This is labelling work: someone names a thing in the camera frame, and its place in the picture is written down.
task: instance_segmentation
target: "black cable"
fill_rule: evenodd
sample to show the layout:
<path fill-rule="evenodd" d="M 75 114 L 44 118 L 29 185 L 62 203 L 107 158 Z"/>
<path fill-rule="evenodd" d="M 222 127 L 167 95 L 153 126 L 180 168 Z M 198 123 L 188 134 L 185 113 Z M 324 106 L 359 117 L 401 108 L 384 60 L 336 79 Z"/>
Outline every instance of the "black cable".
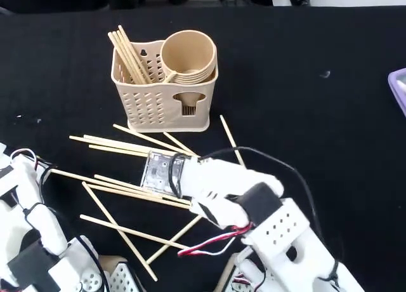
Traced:
<path fill-rule="evenodd" d="M 257 292 L 260 289 L 260 287 L 264 284 L 265 279 L 266 279 L 266 267 L 265 267 L 265 264 L 263 263 L 262 259 L 259 259 L 259 260 L 261 260 L 262 266 L 264 267 L 264 278 L 262 278 L 262 281 L 255 287 L 254 292 Z"/>
<path fill-rule="evenodd" d="M 262 281 L 255 287 L 254 292 L 257 292 L 258 289 L 264 284 L 266 279 L 266 271 L 264 271 L 264 278 L 262 278 Z"/>
<path fill-rule="evenodd" d="M 175 164 L 176 159 L 178 158 L 187 158 L 186 154 L 182 154 L 181 152 L 177 152 L 173 155 L 173 157 L 171 158 L 171 160 L 169 161 L 168 164 L 168 181 L 169 181 L 169 187 L 171 188 L 173 194 L 177 197 L 177 198 L 182 198 L 182 190 L 180 188 L 180 179 L 178 179 L 178 183 L 175 185 L 175 183 L 173 183 L 173 166 Z"/>
<path fill-rule="evenodd" d="M 248 151 L 251 151 L 251 152 L 255 152 L 256 154 L 259 154 L 259 155 L 261 155 L 261 156 L 263 156 L 263 157 L 265 157 L 265 158 L 267 158 L 269 160 L 272 160 L 273 162 L 276 162 L 276 163 L 286 167 L 287 169 L 292 171 L 299 178 L 299 181 L 301 182 L 301 184 L 302 184 L 302 186 L 304 188 L 304 191 L 306 192 L 306 196 L 307 196 L 307 198 L 309 200 L 309 204 L 310 204 L 310 208 L 311 208 L 311 214 L 313 216 L 313 224 L 315 226 L 316 234 L 318 235 L 318 238 L 321 240 L 321 242 L 324 244 L 324 238 L 323 238 L 323 234 L 322 234 L 322 227 L 320 225 L 320 220 L 318 219 L 316 206 L 315 206 L 315 201 L 314 201 L 313 196 L 311 194 L 309 185 L 307 184 L 305 178 L 303 178 L 301 173 L 296 168 L 294 168 L 293 166 L 291 166 L 291 165 L 277 159 L 276 157 L 272 157 L 269 154 L 266 154 L 266 153 L 264 153 L 264 152 L 262 152 L 260 150 L 254 149 L 252 147 L 245 147 L 245 146 L 238 146 L 238 147 L 230 147 L 230 148 L 220 149 L 220 150 L 214 151 L 214 152 L 212 152 L 212 153 L 210 153 L 210 154 L 208 154 L 206 156 L 200 157 L 199 161 L 208 159 L 210 157 L 219 156 L 221 154 L 233 152 L 235 150 L 248 150 Z"/>

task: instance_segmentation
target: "beige utensil holder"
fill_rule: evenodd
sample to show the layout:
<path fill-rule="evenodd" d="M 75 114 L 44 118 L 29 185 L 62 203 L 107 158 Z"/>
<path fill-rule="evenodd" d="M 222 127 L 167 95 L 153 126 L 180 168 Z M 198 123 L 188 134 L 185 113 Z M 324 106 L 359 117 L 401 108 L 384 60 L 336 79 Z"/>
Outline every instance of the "beige utensil holder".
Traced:
<path fill-rule="evenodd" d="M 111 77 L 120 94 L 128 117 L 128 128 L 137 132 L 186 132 L 204 131 L 209 127 L 209 112 L 214 85 L 218 77 L 216 68 L 201 84 L 162 83 L 160 48 L 163 40 L 150 43 L 132 43 L 141 55 L 153 84 L 130 84 L 131 76 L 116 49 L 113 50 Z M 200 93 L 196 105 L 183 103 L 180 93 Z"/>

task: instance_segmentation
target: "stacked cups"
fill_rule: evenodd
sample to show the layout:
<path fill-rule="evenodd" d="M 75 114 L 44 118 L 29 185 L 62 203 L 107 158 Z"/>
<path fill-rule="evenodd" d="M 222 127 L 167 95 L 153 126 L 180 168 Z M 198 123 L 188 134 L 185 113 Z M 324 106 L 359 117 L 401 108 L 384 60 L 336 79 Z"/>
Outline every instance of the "stacked cups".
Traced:
<path fill-rule="evenodd" d="M 170 35 L 160 49 L 162 69 L 171 82 L 182 85 L 204 83 L 217 66 L 217 49 L 213 40 L 196 30 L 183 30 Z M 184 105 L 193 107 L 200 94 L 179 94 Z"/>

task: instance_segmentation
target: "wooden chopstick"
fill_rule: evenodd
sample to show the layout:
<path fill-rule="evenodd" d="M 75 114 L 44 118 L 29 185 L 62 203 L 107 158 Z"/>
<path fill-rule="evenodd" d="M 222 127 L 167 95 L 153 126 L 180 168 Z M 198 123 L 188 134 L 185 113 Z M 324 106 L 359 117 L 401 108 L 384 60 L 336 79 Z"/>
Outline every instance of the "wooden chopstick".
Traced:
<path fill-rule="evenodd" d="M 196 216 L 191 222 L 189 222 L 183 229 L 181 229 L 175 236 L 173 236 L 170 241 L 175 242 L 180 237 L 186 234 L 200 219 L 202 216 Z M 162 246 L 158 251 L 156 251 L 150 258 L 147 259 L 147 264 L 151 264 L 155 259 L 157 259 L 163 252 L 168 249 L 168 245 Z"/>
<path fill-rule="evenodd" d="M 227 123 L 226 123 L 226 120 L 224 119 L 224 117 L 223 117 L 222 115 L 220 115 L 220 119 L 221 119 L 221 123 L 223 124 L 223 128 L 224 128 L 224 130 L 226 131 L 228 140 L 229 140 L 230 143 L 231 143 L 231 146 L 232 146 L 233 148 L 234 148 L 234 147 L 237 147 L 237 145 L 235 144 L 234 138 L 233 138 L 233 136 L 232 136 L 232 134 L 231 134 L 230 128 L 228 127 L 228 125 L 227 125 Z M 238 150 L 234 150 L 234 153 L 235 153 L 235 156 L 237 157 L 237 160 L 238 160 L 238 162 L 240 163 L 240 165 L 242 165 L 243 167 L 245 167 L 246 165 L 245 165 L 244 161 L 242 160 L 242 157 L 241 157 L 240 152 L 239 152 Z"/>
<path fill-rule="evenodd" d="M 125 149 L 125 150 L 130 150 L 130 151 L 135 151 L 135 152 L 144 152 L 146 154 L 152 152 L 157 152 L 160 154 L 165 154 L 167 156 L 173 156 L 175 152 L 170 151 L 170 150 L 164 150 L 164 149 L 157 149 L 157 148 L 152 148 L 148 146 L 142 146 L 142 145 L 137 145 L 137 144 L 132 144 L 132 143 L 126 143 L 126 142 L 120 142 L 120 141 L 114 141 L 114 140 L 109 140 L 107 138 L 99 138 L 97 136 L 91 136 L 91 135 L 84 135 L 83 138 L 79 136 L 72 136 L 70 135 L 69 138 L 71 140 L 83 142 L 83 143 L 88 143 L 88 144 L 94 144 L 94 145 L 99 145 L 99 146 L 109 146 L 112 148 L 117 148 L 117 149 Z"/>
<path fill-rule="evenodd" d="M 86 182 L 82 182 L 82 185 L 84 187 L 84 189 L 86 189 L 86 191 L 88 192 L 88 194 L 91 196 L 91 198 L 94 200 L 94 202 L 97 204 L 97 206 L 101 209 L 101 211 L 103 212 L 103 214 L 107 217 L 107 219 L 115 224 L 118 225 L 117 222 L 114 220 L 113 216 L 107 211 L 106 207 L 104 207 L 103 203 L 100 202 L 100 200 L 96 197 L 95 193 L 88 187 L 88 185 L 86 184 Z M 130 247 L 131 251 L 133 251 L 133 253 L 135 254 L 135 256 L 139 259 L 139 261 L 141 262 L 141 264 L 144 266 L 145 270 L 147 270 L 147 272 L 151 275 L 152 279 L 154 281 L 158 281 L 157 276 L 155 275 L 155 273 L 153 272 L 153 270 L 151 269 L 151 267 L 147 264 L 147 262 L 145 261 L 144 257 L 141 256 L 141 253 L 136 249 L 136 247 L 134 246 L 134 244 L 129 240 L 129 238 L 127 237 L 127 235 L 124 232 L 121 232 L 120 230 L 118 230 L 118 233 L 120 234 L 120 236 L 124 239 L 124 241 L 126 242 L 126 244 Z"/>
<path fill-rule="evenodd" d="M 126 55 L 129 59 L 130 64 L 132 65 L 132 69 L 135 71 L 135 73 L 138 76 L 139 84 L 146 84 L 147 82 L 145 81 L 144 77 L 142 76 L 142 72 L 140 71 L 140 68 L 138 67 L 138 65 L 134 59 L 134 56 L 130 50 L 130 48 L 132 48 L 132 46 L 127 45 L 122 34 L 119 31 L 113 32 L 113 35 L 117 35 L 117 38 L 120 41 L 123 50 L 126 52 Z"/>
<path fill-rule="evenodd" d="M 191 154 L 194 154 L 195 156 L 197 156 L 197 154 L 195 154 L 192 150 L 190 150 L 186 145 L 183 145 L 180 141 L 178 141 L 175 137 L 170 135 L 168 132 L 164 132 L 164 136 L 166 136 L 168 139 L 170 139 L 172 142 L 174 142 L 181 149 L 183 149 L 185 151 L 189 151 Z"/>
<path fill-rule="evenodd" d="M 113 36 L 113 33 L 109 32 L 107 34 L 108 38 L 110 38 L 111 42 L 113 43 L 115 49 L 117 50 L 119 56 L 121 57 L 121 60 L 123 62 L 123 64 L 126 66 L 127 71 L 129 72 L 129 74 L 131 75 L 131 77 L 133 78 L 133 82 L 136 84 L 137 82 L 137 75 L 134 73 L 131 64 L 129 63 L 127 56 L 124 53 L 124 50 L 122 49 L 122 46 L 120 44 L 119 41 L 117 41 L 115 39 L 115 37 Z"/>
<path fill-rule="evenodd" d="M 125 233 L 131 234 L 131 235 L 135 235 L 135 236 L 138 236 L 138 237 L 148 239 L 148 240 L 163 243 L 163 244 L 165 244 L 167 246 L 173 246 L 174 248 L 178 248 L 178 249 L 188 249 L 189 248 L 187 246 L 184 246 L 184 245 L 176 243 L 176 242 L 172 242 L 172 241 L 169 241 L 169 240 L 166 240 L 166 239 L 163 239 L 163 238 L 160 238 L 160 237 L 156 237 L 156 236 L 153 236 L 153 235 L 150 235 L 150 234 L 146 234 L 146 233 L 143 233 L 143 232 L 138 232 L 137 230 L 129 229 L 127 227 L 122 227 L 120 225 L 116 225 L 116 224 L 113 224 L 113 223 L 110 223 L 110 222 L 107 222 L 107 221 L 103 221 L 103 220 L 100 220 L 100 219 L 97 219 L 97 218 L 93 218 L 93 217 L 90 217 L 90 216 L 80 215 L 79 217 L 80 217 L 80 219 L 83 219 L 83 220 L 86 220 L 86 221 L 89 221 L 89 222 L 93 222 L 93 223 L 102 225 L 104 227 L 109 227 L 111 229 L 120 230 L 121 232 L 125 232 Z"/>
<path fill-rule="evenodd" d="M 99 181 L 99 180 L 96 180 L 96 179 L 88 178 L 86 176 L 77 175 L 75 173 L 69 173 L 67 171 L 62 171 L 62 170 L 55 169 L 55 168 L 51 169 L 50 171 L 52 173 L 56 173 L 57 175 L 66 176 L 68 178 L 72 178 L 72 179 L 76 179 L 76 180 L 80 180 L 80 181 L 86 181 L 88 183 L 102 185 L 104 187 L 109 187 L 111 189 L 117 189 L 117 190 L 121 190 L 121 191 L 124 191 L 124 192 L 129 192 L 129 193 L 132 193 L 132 194 L 138 194 L 140 196 L 148 196 L 148 197 L 154 197 L 154 198 L 157 198 L 157 199 L 162 199 L 162 197 L 160 195 L 157 195 L 156 193 L 153 193 L 151 190 L 148 190 L 148 189 L 134 190 L 134 189 L 130 189 L 128 187 L 123 187 L 123 186 L 116 185 L 116 184 L 113 184 L 113 183 L 107 183 L 107 182 Z"/>
<path fill-rule="evenodd" d="M 161 204 L 164 204 L 164 205 L 174 206 L 176 208 L 190 209 L 190 205 L 187 205 L 187 204 L 172 202 L 172 201 L 158 199 L 158 198 L 154 198 L 154 197 L 141 196 L 141 195 L 138 195 L 138 194 L 133 194 L 131 192 L 123 192 L 121 190 L 111 189 L 109 187 L 104 187 L 104 186 L 100 186 L 100 185 L 91 185 L 91 184 L 89 184 L 89 187 L 91 189 L 97 189 L 97 190 L 101 190 L 103 192 L 110 192 L 112 194 L 117 194 L 117 195 L 132 197 L 132 198 L 136 198 L 136 199 L 161 203 Z"/>
<path fill-rule="evenodd" d="M 95 178 L 96 178 L 96 179 L 99 179 L 99 180 L 102 180 L 102 181 L 109 182 L 109 183 L 114 183 L 114 184 L 118 184 L 118 185 L 121 185 L 121 186 L 124 186 L 124 187 L 128 187 L 128 188 L 130 188 L 130 189 L 143 190 L 143 191 L 148 190 L 148 191 L 153 192 L 154 194 L 159 194 L 159 196 L 161 196 L 162 198 L 165 198 L 165 199 L 168 199 L 168 200 L 172 200 L 172 201 L 174 201 L 174 202 L 178 202 L 178 203 L 190 205 L 190 201 L 189 201 L 189 200 L 186 200 L 186 199 L 178 199 L 178 198 L 173 197 L 173 196 L 169 196 L 169 195 L 157 193 L 157 192 L 154 192 L 153 190 L 146 189 L 145 187 L 136 186 L 136 185 L 133 185 L 133 184 L 130 184 L 130 183 L 126 183 L 126 182 L 123 182 L 123 181 L 111 179 L 111 178 L 108 178 L 108 177 L 106 177 L 106 176 L 101 176 L 101 175 L 95 175 Z"/>
<path fill-rule="evenodd" d="M 144 152 L 137 152 L 137 151 L 126 150 L 126 149 L 117 149 L 117 148 L 112 148 L 112 147 L 107 147 L 107 146 L 89 145 L 89 148 L 102 150 L 102 151 L 115 152 L 117 154 L 128 154 L 128 155 L 136 156 L 136 157 L 148 157 L 148 154 L 146 154 Z"/>
<path fill-rule="evenodd" d="M 129 48 L 130 52 L 133 54 L 134 59 L 136 60 L 137 64 L 140 66 L 140 69 L 141 69 L 142 73 L 144 73 L 145 80 L 147 81 L 147 84 L 152 84 L 151 78 L 149 77 L 147 70 L 145 69 L 144 65 L 142 64 L 142 61 L 140 60 L 140 56 L 139 56 L 137 50 L 131 44 L 131 41 L 128 39 L 128 36 L 127 36 L 126 32 L 124 31 L 124 29 L 122 28 L 121 25 L 119 25 L 119 31 L 122 34 L 122 37 L 123 37 L 125 43 L 128 46 L 130 46 L 130 48 Z"/>
<path fill-rule="evenodd" d="M 156 139 L 154 139 L 154 138 L 151 138 L 150 136 L 143 135 L 142 133 L 139 133 L 139 132 L 130 130 L 130 129 L 125 128 L 125 127 L 122 127 L 122 126 L 120 126 L 120 125 L 114 124 L 113 127 L 114 127 L 114 128 L 117 128 L 117 129 L 119 129 L 119 130 L 121 130 L 121 131 L 124 131 L 124 132 L 126 132 L 126 133 L 129 133 L 130 135 L 137 136 L 137 137 L 139 137 L 139 138 L 142 138 L 142 139 L 147 140 L 147 141 L 149 141 L 149 142 L 152 142 L 152 143 L 155 143 L 155 144 L 157 144 L 157 145 L 163 146 L 163 147 L 165 147 L 165 148 L 171 149 L 171 150 L 173 150 L 173 151 L 181 152 L 182 154 L 186 154 L 186 155 L 188 155 L 188 156 L 195 156 L 193 153 L 191 153 L 191 152 L 189 152 L 189 151 L 185 151 L 185 150 L 183 150 L 183 149 L 177 148 L 177 147 L 175 147 L 175 146 L 173 146 L 173 145 L 170 145 L 170 144 L 164 143 L 164 142 L 162 142 L 162 141 L 156 140 Z"/>

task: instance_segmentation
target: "red wire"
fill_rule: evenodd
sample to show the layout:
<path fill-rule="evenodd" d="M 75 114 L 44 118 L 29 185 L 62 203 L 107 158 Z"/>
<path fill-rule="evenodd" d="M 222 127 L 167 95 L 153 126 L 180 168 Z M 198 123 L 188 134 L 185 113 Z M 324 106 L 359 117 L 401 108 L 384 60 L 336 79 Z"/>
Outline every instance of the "red wire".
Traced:
<path fill-rule="evenodd" d="M 226 239 L 238 236 L 238 235 L 245 234 L 246 232 L 248 232 L 251 229 L 251 227 L 252 227 L 251 223 L 249 225 L 247 225 L 246 227 L 244 227 L 244 228 L 239 228 L 239 227 L 234 226 L 234 227 L 232 227 L 234 232 L 223 234 L 223 235 L 218 236 L 217 238 L 214 238 L 214 239 L 211 238 L 210 240 L 207 240 L 207 241 L 205 241 L 205 242 L 203 242 L 203 243 L 201 243 L 201 244 L 199 244 L 197 246 L 193 246 L 193 247 L 191 247 L 189 249 L 180 251 L 178 253 L 178 256 L 181 257 L 181 256 L 187 256 L 187 255 L 201 255 L 200 253 L 193 254 L 193 252 L 198 250 L 198 249 L 203 248 L 204 246 L 207 246 L 208 244 L 218 242 L 218 241 L 221 241 L 221 240 L 226 240 Z"/>

